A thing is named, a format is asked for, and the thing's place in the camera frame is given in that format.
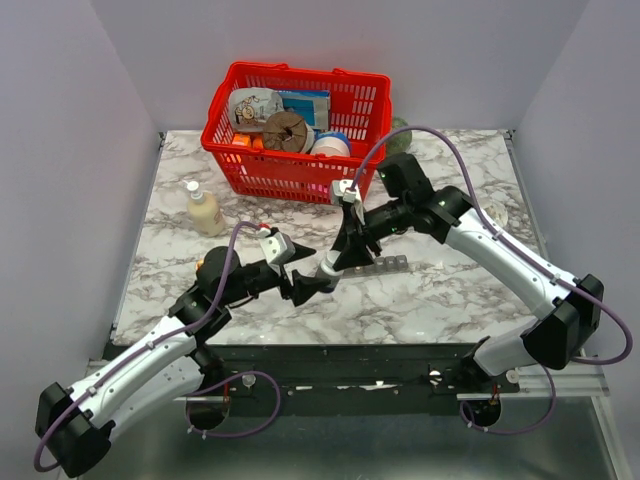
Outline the white pill bottle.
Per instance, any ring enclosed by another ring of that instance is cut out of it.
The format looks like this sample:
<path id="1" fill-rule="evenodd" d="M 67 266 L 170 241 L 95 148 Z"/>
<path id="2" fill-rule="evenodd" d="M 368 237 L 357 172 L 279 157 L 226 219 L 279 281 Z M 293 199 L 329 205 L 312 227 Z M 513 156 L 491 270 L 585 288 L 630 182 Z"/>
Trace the white pill bottle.
<path id="1" fill-rule="evenodd" d="M 326 280 L 327 284 L 322 286 L 319 291 L 321 293 L 332 293 L 337 287 L 339 281 L 342 279 L 343 272 L 336 271 L 334 265 L 340 255 L 337 250 L 330 250 L 320 261 L 314 277 L 321 280 Z"/>

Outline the grey weekly pill organizer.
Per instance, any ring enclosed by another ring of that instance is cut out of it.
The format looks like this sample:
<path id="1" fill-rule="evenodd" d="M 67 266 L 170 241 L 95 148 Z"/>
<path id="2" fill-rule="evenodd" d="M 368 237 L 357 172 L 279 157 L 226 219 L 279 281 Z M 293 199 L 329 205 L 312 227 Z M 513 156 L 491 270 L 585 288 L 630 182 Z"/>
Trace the grey weekly pill organizer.
<path id="1" fill-rule="evenodd" d="M 409 270 L 409 262 L 405 255 L 378 257 L 367 266 L 357 266 L 345 271 L 346 276 L 379 276 L 395 274 Z"/>

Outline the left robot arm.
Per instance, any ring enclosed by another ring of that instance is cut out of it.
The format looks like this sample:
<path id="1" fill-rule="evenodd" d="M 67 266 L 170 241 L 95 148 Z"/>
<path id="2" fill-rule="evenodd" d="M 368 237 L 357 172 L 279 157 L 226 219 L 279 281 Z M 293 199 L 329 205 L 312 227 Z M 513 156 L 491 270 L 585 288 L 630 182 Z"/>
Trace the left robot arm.
<path id="1" fill-rule="evenodd" d="M 159 406 L 197 392 L 214 393 L 222 380 L 219 360 L 205 347 L 231 319 L 231 307 L 276 289 L 299 306 L 341 279 L 336 253 L 327 254 L 316 273 L 288 273 L 290 262 L 314 249 L 279 233 L 259 242 L 261 260 L 241 264 L 232 246 L 210 250 L 196 270 L 194 284 L 167 315 L 134 345 L 69 387 L 54 382 L 41 392 L 35 432 L 39 444 L 34 467 L 44 473 L 62 468 L 75 478 L 94 468 L 112 444 Z M 49 452 L 54 462 L 42 462 Z"/>

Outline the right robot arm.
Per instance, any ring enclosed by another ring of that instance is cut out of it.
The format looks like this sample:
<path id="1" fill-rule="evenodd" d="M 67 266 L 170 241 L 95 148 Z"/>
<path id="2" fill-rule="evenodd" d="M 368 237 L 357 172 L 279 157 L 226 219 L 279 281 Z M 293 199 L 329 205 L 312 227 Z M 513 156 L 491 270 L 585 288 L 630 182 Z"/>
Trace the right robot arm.
<path id="1" fill-rule="evenodd" d="M 546 263 L 494 223 L 454 186 L 433 189 L 414 156 L 397 154 L 377 171 L 390 201 L 363 208 L 350 180 L 331 185 L 331 199 L 341 206 L 343 221 L 321 270 L 333 276 L 373 264 L 380 240 L 409 229 L 432 236 L 461 252 L 507 286 L 534 315 L 530 323 L 474 346 L 460 367 L 460 379 L 480 392 L 506 371 L 533 364 L 561 370 L 575 358 L 599 325 L 603 283 L 594 275 L 577 278 Z"/>

